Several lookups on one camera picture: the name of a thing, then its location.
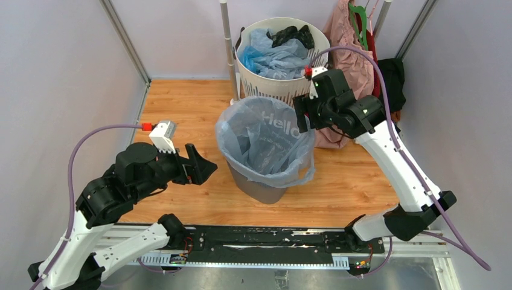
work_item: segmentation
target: gray wall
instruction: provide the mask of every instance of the gray wall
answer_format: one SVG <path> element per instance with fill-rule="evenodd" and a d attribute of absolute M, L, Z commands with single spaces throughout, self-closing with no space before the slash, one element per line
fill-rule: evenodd
<path fill-rule="evenodd" d="M 0 289 L 28 289 L 29 264 L 65 229 L 72 148 L 96 127 L 134 123 L 145 86 L 99 1 L 1 1 L 0 44 Z M 76 194 L 131 133 L 86 143 Z"/>
<path fill-rule="evenodd" d="M 376 0 L 370 0 L 373 7 Z M 233 43 L 240 28 L 273 17 L 292 17 L 323 29 L 338 0 L 229 0 Z M 365 5 L 366 0 L 358 0 Z M 228 78 L 218 0 L 113 0 L 151 77 Z M 380 2 L 374 23 L 382 6 Z M 395 0 L 377 39 L 379 59 L 394 57 L 424 0 Z"/>
<path fill-rule="evenodd" d="M 452 248 L 462 289 L 510 289 L 512 4 L 439 1 L 405 58 L 404 139 L 458 202 L 448 211 L 481 269 Z M 444 222 L 439 222 L 449 233 Z"/>

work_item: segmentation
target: clothes hanger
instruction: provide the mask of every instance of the clothes hanger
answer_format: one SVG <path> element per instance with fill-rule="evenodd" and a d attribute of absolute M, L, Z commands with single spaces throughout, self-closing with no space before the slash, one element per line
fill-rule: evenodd
<path fill-rule="evenodd" d="M 354 6 L 351 3 L 348 3 L 348 9 L 350 10 L 350 20 L 352 21 L 352 26 L 356 32 L 357 38 L 359 39 L 359 43 L 368 51 L 368 42 L 366 41 L 366 10 L 363 6 Z M 359 27 L 357 26 L 355 14 L 359 14 L 361 17 L 362 30 L 359 33 Z"/>

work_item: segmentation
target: black plastic bag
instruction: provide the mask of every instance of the black plastic bag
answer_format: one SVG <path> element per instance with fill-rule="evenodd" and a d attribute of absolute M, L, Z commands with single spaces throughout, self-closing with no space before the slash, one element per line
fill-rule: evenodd
<path fill-rule="evenodd" d="M 270 35 L 270 32 L 268 32 L 267 36 L 272 39 L 272 47 L 278 47 L 288 40 L 295 38 L 302 42 L 308 50 L 315 48 L 315 40 L 313 40 L 307 25 L 303 26 L 300 30 L 297 30 L 295 26 L 289 26 L 275 35 Z"/>

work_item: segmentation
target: wooden floor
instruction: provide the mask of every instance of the wooden floor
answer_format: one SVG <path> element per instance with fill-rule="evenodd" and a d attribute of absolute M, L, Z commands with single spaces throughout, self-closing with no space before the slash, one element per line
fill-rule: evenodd
<path fill-rule="evenodd" d="M 388 180 L 363 147 L 315 149 L 316 173 L 306 185 L 288 189 L 276 204 L 262 204 L 241 192 L 231 177 L 215 140 L 214 125 L 229 106 L 231 89 L 224 80 L 155 80 L 141 122 L 171 119 L 178 124 L 174 145 L 186 156 L 193 143 L 219 167 L 201 186 L 169 183 L 160 195 L 147 198 L 121 222 L 156 222 L 174 213 L 184 224 L 344 227 L 361 214 L 392 207 L 398 199 Z M 148 132 L 135 141 L 151 143 Z"/>

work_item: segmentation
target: brown object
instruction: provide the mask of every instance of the brown object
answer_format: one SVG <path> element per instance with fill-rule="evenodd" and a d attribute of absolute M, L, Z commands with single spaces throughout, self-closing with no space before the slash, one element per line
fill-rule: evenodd
<path fill-rule="evenodd" d="M 227 80 L 154 80 L 140 123 L 171 119 L 178 124 L 174 145 L 186 143 L 219 167 L 201 186 L 169 183 L 160 195 L 144 199 L 121 222 L 153 223 L 174 213 L 184 224 L 344 227 L 362 214 L 398 203 L 386 176 L 360 145 L 342 150 L 315 149 L 313 181 L 292 187 L 275 204 L 266 205 L 240 191 L 217 148 L 214 125 L 229 106 Z M 149 142 L 138 131 L 135 141 Z"/>

